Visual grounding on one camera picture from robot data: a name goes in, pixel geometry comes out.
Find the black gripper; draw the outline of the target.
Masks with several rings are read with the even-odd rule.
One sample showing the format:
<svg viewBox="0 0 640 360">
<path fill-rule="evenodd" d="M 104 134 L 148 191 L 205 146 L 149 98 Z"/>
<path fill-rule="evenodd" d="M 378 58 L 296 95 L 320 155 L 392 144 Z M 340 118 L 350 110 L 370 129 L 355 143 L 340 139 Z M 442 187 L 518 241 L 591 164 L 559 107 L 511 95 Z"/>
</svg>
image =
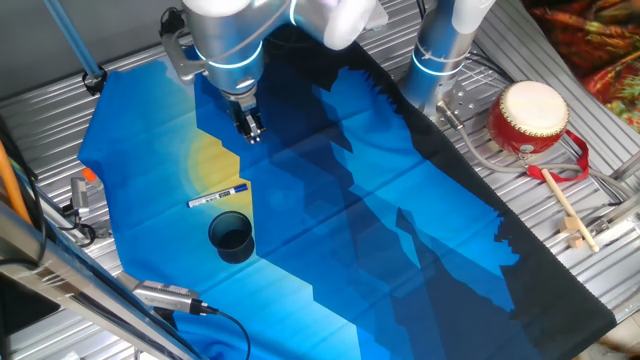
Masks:
<svg viewBox="0 0 640 360">
<path fill-rule="evenodd" d="M 226 93 L 229 114 L 235 123 L 242 124 L 243 134 L 249 143 L 259 142 L 265 128 L 262 125 L 258 101 L 254 93 Z"/>
</svg>

